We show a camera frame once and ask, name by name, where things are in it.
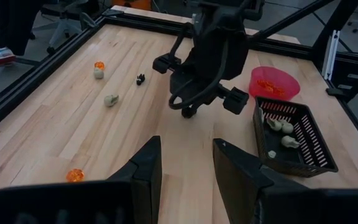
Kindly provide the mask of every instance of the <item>floor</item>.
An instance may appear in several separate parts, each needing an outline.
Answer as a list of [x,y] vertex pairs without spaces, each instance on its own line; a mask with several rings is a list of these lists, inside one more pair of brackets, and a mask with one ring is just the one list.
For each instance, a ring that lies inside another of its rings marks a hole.
[[[265,29],[273,25],[280,19],[289,16],[295,11],[313,2],[314,0],[267,0],[264,7],[264,16],[260,21],[246,21],[246,27],[252,29]],[[295,36],[304,45],[313,45],[317,36],[323,29],[325,23],[330,18],[332,12],[338,5],[339,0],[335,0],[327,6],[316,11],[314,14],[306,16],[300,21],[291,26],[281,30],[279,34]],[[179,16],[191,17],[191,14],[196,11],[194,4],[189,2],[187,7],[182,4],[181,0],[176,1],[160,1],[160,10],[166,11],[169,14],[176,14]],[[352,15],[351,19],[358,19],[358,9]],[[50,23],[49,19],[37,16],[35,26]],[[352,33],[354,26],[345,26],[341,31],[342,44],[339,44],[338,50],[358,52],[358,33]],[[24,58],[31,60],[42,60],[47,56],[46,48],[48,47],[48,40],[52,36],[53,31],[43,31],[36,33],[37,39],[31,40],[28,44]],[[0,91],[10,85],[14,80],[20,77],[23,73],[29,70],[30,67],[26,65],[15,64],[13,67],[0,68]],[[354,113],[358,117],[358,95],[349,103]]]

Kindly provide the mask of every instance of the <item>wire basket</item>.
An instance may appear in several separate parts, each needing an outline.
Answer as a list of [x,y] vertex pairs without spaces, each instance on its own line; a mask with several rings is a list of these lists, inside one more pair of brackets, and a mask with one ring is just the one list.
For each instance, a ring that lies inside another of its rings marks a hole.
[[[256,97],[253,115],[259,158],[262,163],[283,174],[314,177],[327,171],[337,172],[335,161],[306,105]],[[267,118],[285,119],[294,127],[291,134],[273,131]],[[281,139],[290,135],[300,143],[298,149],[287,149]],[[274,158],[268,152],[275,151]]]

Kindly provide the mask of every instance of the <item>black metal frame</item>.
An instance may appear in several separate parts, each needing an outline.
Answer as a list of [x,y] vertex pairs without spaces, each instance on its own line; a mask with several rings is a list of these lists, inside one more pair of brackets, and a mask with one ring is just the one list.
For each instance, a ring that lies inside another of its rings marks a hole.
[[[317,41],[312,47],[266,39],[266,37],[273,34],[272,32],[280,31],[286,26],[296,22],[298,19],[313,13],[315,10],[323,7],[331,1],[332,0],[317,0],[315,3],[306,6],[304,9],[300,9],[298,12],[288,16],[283,21],[278,22],[267,30],[256,33],[256,36],[249,36],[250,40],[255,40],[255,37],[258,39],[258,41],[255,41],[250,45],[250,48],[252,50],[310,60],[316,65],[316,68],[321,71],[324,54],[321,54],[320,52],[325,52],[326,43],[328,42],[332,31],[334,29],[342,29],[351,15],[351,12],[356,9],[358,0],[341,1],[337,9],[334,11],[333,16],[331,16],[326,27],[320,33]],[[122,11],[112,9],[104,12],[103,15],[96,20],[96,24],[96,27],[89,27],[81,34],[72,38],[65,46],[59,49],[56,54],[40,63],[38,67],[33,68],[31,71],[26,73],[26,75],[0,93],[0,121],[2,121],[16,106],[25,100],[64,61],[74,54],[97,31],[99,31],[103,25],[112,24],[169,35],[178,35],[183,27],[183,24],[180,22],[126,14]],[[186,33],[186,37],[191,37],[190,32]],[[336,67],[334,77],[338,78],[334,78],[332,82],[327,82],[328,86],[330,88],[337,88],[342,82],[347,84],[348,82],[351,82],[350,85],[354,86],[352,91],[344,90],[347,97],[338,97],[337,100],[358,130],[358,120],[347,106],[347,102],[358,92],[358,80],[355,82],[351,78],[349,78],[350,81],[346,79],[349,73],[358,74],[358,55],[339,52],[336,55],[335,63]]]

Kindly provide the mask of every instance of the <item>wood grain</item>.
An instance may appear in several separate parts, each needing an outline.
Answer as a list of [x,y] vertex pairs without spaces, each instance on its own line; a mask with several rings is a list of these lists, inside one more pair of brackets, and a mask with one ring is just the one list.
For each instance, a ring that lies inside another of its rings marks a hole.
[[[134,14],[186,21],[187,18],[114,7]],[[273,38],[296,42],[275,35]],[[83,169],[86,180],[117,171],[151,136],[162,139],[163,186],[160,223],[228,223],[214,176],[212,139],[223,138],[257,155],[251,98],[240,115],[221,100],[202,106],[191,119],[168,107],[169,74],[152,70],[153,59],[175,37],[125,27],[104,26],[33,94],[0,123],[0,188],[65,182]],[[191,49],[185,40],[177,56]],[[93,78],[93,64],[106,64],[105,78]],[[248,91],[255,67],[274,66],[294,76],[301,92],[293,101],[308,105],[338,165],[338,173],[310,179],[289,177],[308,187],[358,187],[358,132],[311,62],[250,51],[242,75],[226,87]],[[138,74],[146,81],[135,84]],[[112,108],[106,95],[118,94]]]

